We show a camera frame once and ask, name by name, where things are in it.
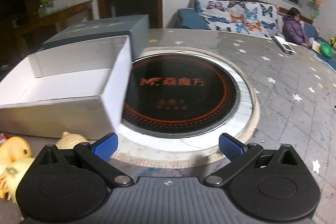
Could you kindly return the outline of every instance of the butterfly print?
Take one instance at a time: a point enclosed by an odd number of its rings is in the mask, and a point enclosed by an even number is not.
[[[268,24],[267,22],[262,21],[261,24],[262,24],[262,26],[263,26],[265,29],[273,30],[273,28],[275,27],[275,23],[274,23],[274,22]]]
[[[261,25],[260,25],[259,22],[257,22],[257,23],[246,23],[246,25],[251,32],[254,32],[254,29],[257,29],[257,30],[261,31]]]
[[[244,21],[243,14],[235,15],[233,13],[230,13],[230,17],[231,17],[232,22],[243,22]]]
[[[229,5],[227,6],[228,8],[232,8],[235,5],[239,5],[240,7],[245,9],[245,2],[243,1],[234,1],[234,0],[230,0]]]
[[[235,23],[235,26],[237,27],[237,33],[241,33],[242,31],[245,31],[244,23]]]
[[[260,7],[262,9],[263,16],[266,16],[267,14],[269,14],[270,17],[273,17],[273,6],[270,6],[268,10],[266,10],[265,6],[260,3]]]
[[[246,8],[245,15],[247,19],[257,20],[258,19],[258,7],[254,8],[252,11]]]
[[[195,0],[195,4],[196,4],[196,12],[203,13],[203,9],[199,0]]]
[[[220,2],[209,1],[207,10],[218,9],[224,12],[223,4]]]
[[[207,21],[207,19],[206,19],[205,17],[202,17],[202,16],[201,16],[201,18],[203,18],[203,19],[204,19],[204,21],[205,21],[207,24],[210,24],[210,22],[209,22],[209,21]]]
[[[208,20],[211,21],[211,22],[217,22],[218,21],[218,22],[222,22],[222,23],[231,23],[225,17],[209,17]]]

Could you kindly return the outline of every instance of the red wrapper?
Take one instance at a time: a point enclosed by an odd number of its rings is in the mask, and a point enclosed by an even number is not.
[[[0,134],[0,146],[8,139],[9,139],[9,137],[7,136],[7,134],[1,133]]]

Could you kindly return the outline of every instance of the yellow toy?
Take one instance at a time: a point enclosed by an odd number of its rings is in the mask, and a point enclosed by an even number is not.
[[[29,144],[23,138],[9,138],[0,146],[0,174],[5,171],[9,164],[31,156],[32,151]]]
[[[0,175],[0,198],[12,199],[13,203],[17,204],[16,189],[33,161],[34,158],[23,158],[6,167],[4,173]]]
[[[64,131],[62,138],[56,143],[58,149],[73,149],[76,144],[88,142],[86,138],[79,134],[72,134]]]

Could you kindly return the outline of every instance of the purple jacket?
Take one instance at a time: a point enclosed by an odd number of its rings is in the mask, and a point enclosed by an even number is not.
[[[309,38],[300,23],[295,21],[290,15],[285,15],[283,17],[282,31],[287,42],[292,42],[298,45],[301,45],[302,43],[310,44]]]

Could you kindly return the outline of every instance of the white cardboard box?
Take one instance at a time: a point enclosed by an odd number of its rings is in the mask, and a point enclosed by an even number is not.
[[[0,131],[96,140],[118,128],[131,70],[128,36],[28,55],[0,82]]]

